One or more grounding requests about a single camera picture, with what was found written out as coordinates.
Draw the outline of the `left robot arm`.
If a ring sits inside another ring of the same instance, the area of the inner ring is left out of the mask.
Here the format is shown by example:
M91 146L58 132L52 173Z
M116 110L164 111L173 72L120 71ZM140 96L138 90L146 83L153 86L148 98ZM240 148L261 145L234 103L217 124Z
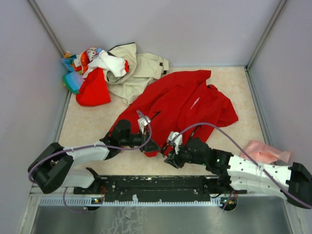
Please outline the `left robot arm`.
M111 132L94 144L63 147L57 142L51 143L29 166L28 178L44 194L62 187L85 188L94 194L101 189L98 175L93 169L78 169L77 166L111 159L121 151L149 153L160 149L152 140L151 120L143 116L138 120L138 126L139 132L132 133L130 122L122 119Z

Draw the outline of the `red zip jacket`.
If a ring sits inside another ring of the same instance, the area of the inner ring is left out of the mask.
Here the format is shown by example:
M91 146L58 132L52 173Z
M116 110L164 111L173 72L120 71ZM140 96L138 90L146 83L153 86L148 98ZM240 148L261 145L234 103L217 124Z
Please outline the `red zip jacket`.
M144 92L119 116L139 132L140 110L151 120L152 140L162 147L170 132L181 132L195 123L227 127L238 121L231 100L206 80L210 70L170 73L148 85Z

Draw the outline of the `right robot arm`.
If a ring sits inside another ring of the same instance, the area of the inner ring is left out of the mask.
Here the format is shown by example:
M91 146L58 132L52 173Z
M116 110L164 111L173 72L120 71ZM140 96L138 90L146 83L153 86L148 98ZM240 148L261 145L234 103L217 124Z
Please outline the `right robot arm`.
M230 152L212 149L197 137L186 144L167 142L161 153L164 161L175 168L182 168L186 163L205 166L218 176L217 185L222 193L268 194L296 207L312 207L312 175L300 163L292 166L253 163Z

